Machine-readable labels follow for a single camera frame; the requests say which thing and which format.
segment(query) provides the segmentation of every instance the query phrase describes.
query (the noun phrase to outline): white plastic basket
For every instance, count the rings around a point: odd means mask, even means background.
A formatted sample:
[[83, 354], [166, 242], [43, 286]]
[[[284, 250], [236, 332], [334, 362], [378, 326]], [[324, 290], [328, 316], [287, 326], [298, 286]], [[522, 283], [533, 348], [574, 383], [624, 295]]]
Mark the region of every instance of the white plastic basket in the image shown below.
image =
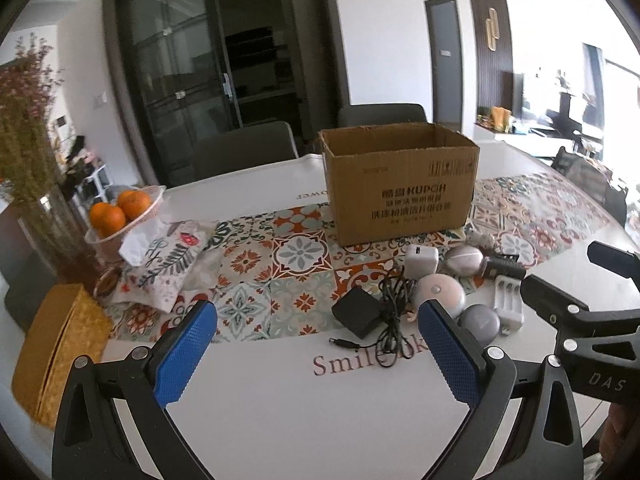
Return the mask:
[[124, 235], [131, 231], [136, 225], [158, 216], [160, 205], [162, 203], [162, 195], [164, 194], [165, 189], [165, 186], [143, 187], [142, 191], [145, 191], [151, 197], [153, 203], [144, 213], [142, 213], [142, 215], [136, 218], [133, 222], [125, 225], [116, 234], [107, 238], [100, 238], [95, 229], [90, 228], [84, 235], [84, 241], [94, 248], [98, 258], [100, 258], [105, 264], [116, 264], [122, 261], [122, 257], [118, 251], [122, 245]]

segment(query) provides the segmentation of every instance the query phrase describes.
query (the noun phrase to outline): blue gripper pad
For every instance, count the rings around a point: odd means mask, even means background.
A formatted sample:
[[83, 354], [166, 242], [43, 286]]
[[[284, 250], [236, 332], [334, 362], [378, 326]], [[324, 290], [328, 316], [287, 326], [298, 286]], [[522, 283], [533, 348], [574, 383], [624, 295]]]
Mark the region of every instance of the blue gripper pad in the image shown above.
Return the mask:
[[429, 301], [418, 309], [418, 329], [453, 396], [473, 409], [481, 397], [478, 371]]
[[169, 402], [176, 402], [180, 399], [196, 366], [216, 333], [217, 326], [216, 307], [213, 303], [206, 301], [194, 317], [190, 320], [185, 318], [180, 325], [168, 331], [177, 330], [179, 332], [172, 348], [156, 369], [154, 396], [162, 409]]

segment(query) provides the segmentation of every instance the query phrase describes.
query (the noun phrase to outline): white tissue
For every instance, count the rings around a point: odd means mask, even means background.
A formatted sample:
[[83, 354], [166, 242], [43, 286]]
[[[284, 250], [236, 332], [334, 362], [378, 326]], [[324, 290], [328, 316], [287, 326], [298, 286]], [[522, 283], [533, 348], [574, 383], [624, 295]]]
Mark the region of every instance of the white tissue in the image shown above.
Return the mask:
[[140, 266], [151, 242], [163, 236], [168, 228], [169, 226], [160, 217], [141, 222], [125, 235], [118, 251], [120, 256], [131, 267]]

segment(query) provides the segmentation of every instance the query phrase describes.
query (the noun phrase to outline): orange fruit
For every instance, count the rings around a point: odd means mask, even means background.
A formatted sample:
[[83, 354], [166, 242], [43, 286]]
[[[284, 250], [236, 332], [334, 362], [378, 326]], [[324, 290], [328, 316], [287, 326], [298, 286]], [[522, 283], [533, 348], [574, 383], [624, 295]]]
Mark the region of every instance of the orange fruit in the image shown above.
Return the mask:
[[116, 234], [127, 224], [124, 211], [116, 205], [110, 205], [100, 218], [100, 228], [98, 232], [102, 238], [108, 238]]
[[133, 192], [134, 192], [133, 189], [126, 189], [122, 193], [120, 193], [118, 195], [118, 207], [122, 207], [122, 204], [124, 204], [124, 201], [127, 199], [127, 196], [129, 196]]
[[111, 205], [106, 202], [98, 202], [91, 206], [91, 209], [89, 210], [89, 221], [94, 228], [100, 229], [102, 225], [102, 215], [110, 207]]
[[148, 193], [142, 190], [134, 191], [122, 201], [122, 210], [129, 220], [135, 220], [144, 214], [152, 203], [153, 201]]

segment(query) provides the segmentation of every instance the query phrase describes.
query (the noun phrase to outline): person's hand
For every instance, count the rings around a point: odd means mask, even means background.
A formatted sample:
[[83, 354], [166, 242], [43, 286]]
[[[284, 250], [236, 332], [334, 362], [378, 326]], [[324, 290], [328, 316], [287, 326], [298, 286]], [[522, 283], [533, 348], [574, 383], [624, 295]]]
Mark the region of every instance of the person's hand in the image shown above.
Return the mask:
[[604, 430], [600, 438], [600, 454], [603, 462], [612, 462], [637, 415], [637, 409], [618, 404], [610, 405], [609, 417], [604, 423]]

